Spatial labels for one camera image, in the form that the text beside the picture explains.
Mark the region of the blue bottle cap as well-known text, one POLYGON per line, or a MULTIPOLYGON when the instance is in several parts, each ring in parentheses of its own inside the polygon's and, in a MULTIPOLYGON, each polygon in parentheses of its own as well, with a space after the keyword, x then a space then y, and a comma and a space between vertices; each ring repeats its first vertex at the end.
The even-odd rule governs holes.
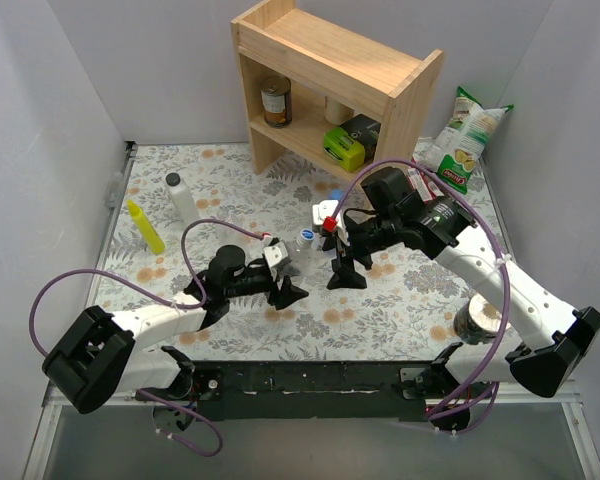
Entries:
POLYGON ((343 191, 340 189, 333 189, 330 194, 329 194, 329 199, 330 200, 336 200, 339 201, 343 196, 343 191))

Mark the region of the blue tinted plastic bottle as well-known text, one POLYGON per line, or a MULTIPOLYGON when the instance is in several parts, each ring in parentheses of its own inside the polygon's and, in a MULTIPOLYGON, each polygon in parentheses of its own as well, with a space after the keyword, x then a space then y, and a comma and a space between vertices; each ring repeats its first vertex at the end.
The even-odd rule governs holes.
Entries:
POLYGON ((346 240, 346 229, 342 220, 342 212, 339 211, 336 216, 333 211, 339 204, 343 192, 341 190, 332 190, 327 200, 321 201, 319 204, 312 206, 312 231, 318 237, 318 243, 321 251, 327 252, 336 247, 336 240, 346 240), (324 228, 324 222, 328 218, 333 218, 336 226, 332 231, 324 228))

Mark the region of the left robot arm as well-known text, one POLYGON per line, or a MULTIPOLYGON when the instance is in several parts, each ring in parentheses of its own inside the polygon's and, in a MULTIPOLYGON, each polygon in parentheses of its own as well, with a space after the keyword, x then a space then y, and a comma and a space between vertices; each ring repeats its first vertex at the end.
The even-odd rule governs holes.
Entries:
POLYGON ((194 392, 194 363, 166 340, 214 325, 233 298, 262 294, 283 310, 308 297, 289 275, 279 274, 289 262, 283 243, 253 261, 236 245, 222 246, 171 301, 113 313, 85 309, 46 356, 42 371, 82 414, 129 390, 139 398, 187 399, 194 392))

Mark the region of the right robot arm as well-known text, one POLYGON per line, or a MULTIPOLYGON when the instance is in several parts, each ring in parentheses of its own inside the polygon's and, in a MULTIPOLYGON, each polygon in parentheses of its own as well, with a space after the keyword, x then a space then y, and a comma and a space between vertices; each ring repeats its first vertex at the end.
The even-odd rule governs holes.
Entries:
POLYGON ((539 397, 553 397, 589 352, 600 312, 576 309, 506 259, 488 225, 456 193, 425 202, 391 165, 368 172, 361 184, 372 206, 362 223, 346 218, 342 200, 312 208, 314 230, 336 251, 329 289, 365 288, 355 266, 369 268, 376 252, 397 244, 420 251, 501 314, 491 343, 451 346, 431 363, 434 389, 451 398, 475 381, 516 382, 539 397))

